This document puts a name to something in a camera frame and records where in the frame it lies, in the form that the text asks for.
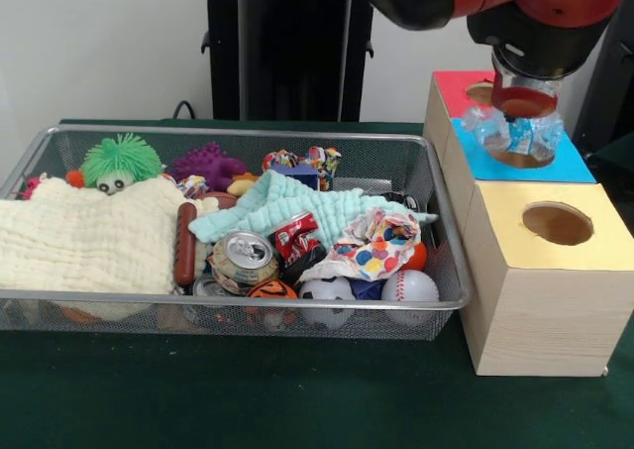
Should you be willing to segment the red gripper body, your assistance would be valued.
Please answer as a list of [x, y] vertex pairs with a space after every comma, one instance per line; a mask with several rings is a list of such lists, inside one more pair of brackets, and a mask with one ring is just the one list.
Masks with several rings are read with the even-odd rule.
[[497, 74], [492, 89], [492, 106], [507, 117], [536, 119], [556, 111], [559, 82], [514, 74]]

